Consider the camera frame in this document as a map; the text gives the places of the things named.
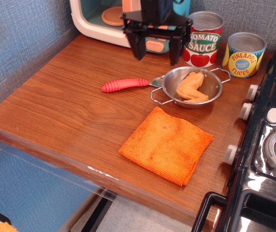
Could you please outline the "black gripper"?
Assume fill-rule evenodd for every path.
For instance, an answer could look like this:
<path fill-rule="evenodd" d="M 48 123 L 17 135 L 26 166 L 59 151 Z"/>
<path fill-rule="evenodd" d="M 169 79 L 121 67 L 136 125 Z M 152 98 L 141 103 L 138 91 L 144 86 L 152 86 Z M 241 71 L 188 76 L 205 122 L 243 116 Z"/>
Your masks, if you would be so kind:
<path fill-rule="evenodd" d="M 123 31 L 133 55 L 142 60 L 146 54 L 145 37 L 169 40 L 170 64 L 177 65 L 191 38 L 193 21 L 173 9 L 173 0 L 142 0 L 141 10 L 121 14 Z"/>

